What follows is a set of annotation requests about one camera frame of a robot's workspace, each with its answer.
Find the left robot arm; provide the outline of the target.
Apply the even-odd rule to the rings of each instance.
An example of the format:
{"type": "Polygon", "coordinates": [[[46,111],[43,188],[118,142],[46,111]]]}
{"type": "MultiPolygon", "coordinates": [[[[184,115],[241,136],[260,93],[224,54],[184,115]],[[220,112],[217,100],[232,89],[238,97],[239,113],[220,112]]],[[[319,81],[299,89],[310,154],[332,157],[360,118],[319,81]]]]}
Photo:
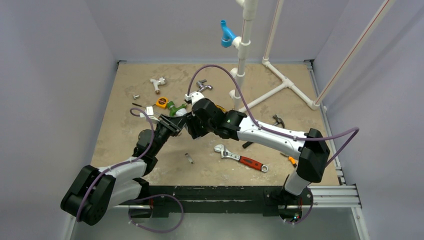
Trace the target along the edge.
{"type": "Polygon", "coordinates": [[[106,211],[127,201],[138,205],[149,199],[149,174],[158,162],[156,155],[170,137],[185,127],[185,116],[160,115],[149,129],[138,134],[133,154],[126,160],[106,167],[84,166],[60,203],[60,208],[90,226],[98,223],[106,211]]]}

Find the white remote control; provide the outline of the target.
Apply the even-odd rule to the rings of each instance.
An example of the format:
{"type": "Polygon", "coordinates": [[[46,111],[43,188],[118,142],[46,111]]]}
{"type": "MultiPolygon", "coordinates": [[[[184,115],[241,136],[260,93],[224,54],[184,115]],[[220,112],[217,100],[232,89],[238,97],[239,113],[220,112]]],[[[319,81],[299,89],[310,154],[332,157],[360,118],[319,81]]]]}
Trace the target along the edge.
{"type": "Polygon", "coordinates": [[[185,108],[181,108],[181,109],[178,109],[176,112],[175,112],[175,116],[176,117],[182,117],[182,116],[184,116],[185,114],[187,114],[188,112],[187,112],[187,110],[185,109],[185,108]]]}

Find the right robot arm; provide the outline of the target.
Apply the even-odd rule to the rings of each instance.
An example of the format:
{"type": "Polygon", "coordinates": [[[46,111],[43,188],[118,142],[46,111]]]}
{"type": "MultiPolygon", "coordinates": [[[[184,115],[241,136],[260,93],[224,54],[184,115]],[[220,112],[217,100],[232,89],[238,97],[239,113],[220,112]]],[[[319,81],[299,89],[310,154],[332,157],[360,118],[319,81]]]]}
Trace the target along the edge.
{"type": "Polygon", "coordinates": [[[222,139],[256,143],[293,157],[298,161],[287,177],[280,196],[288,204],[300,198],[310,183],[320,183],[330,156],[330,149],[321,132],[292,131],[254,120],[244,112],[224,112],[210,99],[196,101],[184,116],[193,139],[213,133],[222,139]]]}

